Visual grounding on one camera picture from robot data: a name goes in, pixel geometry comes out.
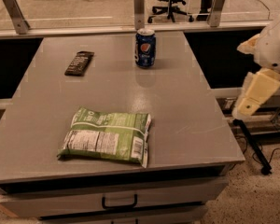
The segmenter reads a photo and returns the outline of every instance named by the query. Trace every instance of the pepsi can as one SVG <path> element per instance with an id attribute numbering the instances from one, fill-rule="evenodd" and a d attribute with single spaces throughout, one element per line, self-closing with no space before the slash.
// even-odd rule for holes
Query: pepsi can
<path id="1" fill-rule="evenodd" d="M 136 34 L 136 46 L 134 58 L 141 68 L 149 68 L 155 62 L 156 36 L 155 31 L 142 28 Z"/>

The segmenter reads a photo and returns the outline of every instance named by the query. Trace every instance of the metal post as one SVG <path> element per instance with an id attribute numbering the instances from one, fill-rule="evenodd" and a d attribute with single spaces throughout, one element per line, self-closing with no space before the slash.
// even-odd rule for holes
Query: metal post
<path id="1" fill-rule="evenodd" d="M 134 8 L 134 28 L 136 30 L 144 28 L 145 18 L 144 18 L 144 0 L 133 0 Z"/>
<path id="2" fill-rule="evenodd" d="M 3 0 L 17 34 L 27 34 L 30 28 L 21 13 L 17 0 Z"/>
<path id="3" fill-rule="evenodd" d="M 224 6 L 225 0 L 214 0 L 211 12 L 207 18 L 207 23 L 212 27 L 220 25 L 221 13 Z"/>

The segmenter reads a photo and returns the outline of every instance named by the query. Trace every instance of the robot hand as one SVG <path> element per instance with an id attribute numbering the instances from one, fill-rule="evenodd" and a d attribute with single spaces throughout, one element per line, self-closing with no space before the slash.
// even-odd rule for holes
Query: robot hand
<path id="1" fill-rule="evenodd" d="M 238 50 L 253 54 L 262 67 L 256 74 L 247 74 L 232 110 L 236 119 L 247 119 L 280 88 L 280 15 Z"/>

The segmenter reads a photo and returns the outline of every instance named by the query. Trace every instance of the table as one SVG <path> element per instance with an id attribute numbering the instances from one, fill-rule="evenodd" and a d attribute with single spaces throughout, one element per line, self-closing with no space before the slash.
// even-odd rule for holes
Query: table
<path id="1" fill-rule="evenodd" d="M 177 223 L 200 219 L 245 160 L 182 32 L 158 32 L 157 59 L 134 64 L 134 34 L 44 38 L 0 120 L 1 204 L 44 223 Z M 82 50 L 84 77 L 67 77 Z M 148 112 L 148 166 L 58 161 L 80 106 Z"/>

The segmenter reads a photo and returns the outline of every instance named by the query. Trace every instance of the concrete floor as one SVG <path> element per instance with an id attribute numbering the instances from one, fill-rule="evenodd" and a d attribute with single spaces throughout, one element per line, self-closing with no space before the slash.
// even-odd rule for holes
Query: concrete floor
<path id="1" fill-rule="evenodd" d="M 18 0 L 23 14 L 32 28 L 63 28 L 106 25 L 133 25 L 133 0 Z M 164 4 L 146 0 L 146 16 L 151 7 Z M 186 9 L 197 14 L 200 0 L 190 0 Z M 271 20 L 280 13 L 280 0 L 227 0 L 222 21 Z M 188 22 L 183 16 L 179 23 Z M 160 17 L 155 23 L 170 22 Z M 0 0 L 0 30 L 13 29 L 9 16 Z M 268 123 L 268 117 L 256 117 L 248 127 Z M 238 139 L 242 150 L 245 140 Z M 263 147 L 270 157 L 280 144 Z M 273 173 L 264 176 L 260 164 L 252 159 L 253 150 L 247 148 L 246 162 L 236 165 L 228 174 L 230 184 L 219 197 L 207 203 L 208 213 L 202 224 L 280 224 L 280 150 L 274 153 Z M 36 224 L 35 219 L 10 218 L 0 211 L 0 224 Z"/>

